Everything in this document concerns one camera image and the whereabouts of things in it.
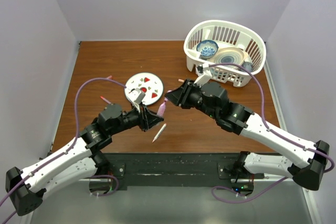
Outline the white peach-tipped pen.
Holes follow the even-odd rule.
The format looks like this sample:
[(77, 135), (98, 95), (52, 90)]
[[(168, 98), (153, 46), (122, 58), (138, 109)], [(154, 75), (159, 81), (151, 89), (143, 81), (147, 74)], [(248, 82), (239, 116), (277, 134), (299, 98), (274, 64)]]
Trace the white peach-tipped pen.
[(160, 135), (163, 133), (163, 131), (165, 130), (167, 124), (164, 123), (163, 126), (159, 129), (159, 131), (157, 132), (157, 134), (155, 135), (155, 137), (152, 140), (152, 143), (154, 143), (159, 137)]

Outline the pink highlighter pen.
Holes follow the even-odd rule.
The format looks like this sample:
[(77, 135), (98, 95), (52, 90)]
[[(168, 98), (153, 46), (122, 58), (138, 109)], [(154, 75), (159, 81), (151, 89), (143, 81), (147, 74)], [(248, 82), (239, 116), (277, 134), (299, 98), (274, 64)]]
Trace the pink highlighter pen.
[(158, 116), (163, 117), (165, 109), (166, 109), (166, 103), (167, 103), (167, 99), (164, 98), (163, 103), (158, 108), (158, 111), (157, 111)]

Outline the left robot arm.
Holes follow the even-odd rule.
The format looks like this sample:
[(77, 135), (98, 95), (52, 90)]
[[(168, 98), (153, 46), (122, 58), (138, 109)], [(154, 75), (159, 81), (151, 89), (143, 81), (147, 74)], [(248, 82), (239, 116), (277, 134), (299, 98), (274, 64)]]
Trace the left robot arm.
[(84, 178), (103, 178), (108, 174), (108, 161), (101, 149), (112, 142), (112, 136), (139, 127), (146, 132), (164, 120), (162, 113), (144, 104), (129, 112), (118, 104), (107, 105), (98, 117), (64, 147), (23, 169), (13, 167), (6, 172), (6, 199), (10, 199), (18, 216), (37, 209), (59, 189)]

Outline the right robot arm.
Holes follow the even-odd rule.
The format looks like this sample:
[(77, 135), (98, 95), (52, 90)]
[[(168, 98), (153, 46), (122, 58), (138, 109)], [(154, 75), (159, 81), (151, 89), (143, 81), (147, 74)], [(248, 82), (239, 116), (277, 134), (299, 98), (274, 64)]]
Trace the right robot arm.
[(308, 190), (320, 188), (326, 172), (328, 143), (308, 141), (267, 123), (250, 108), (231, 102), (227, 91), (217, 82), (200, 87), (187, 79), (179, 88), (167, 92), (165, 98), (183, 109), (195, 108), (214, 119), (221, 129), (277, 152), (275, 156), (241, 152), (234, 165), (237, 177), (266, 173), (290, 178)]

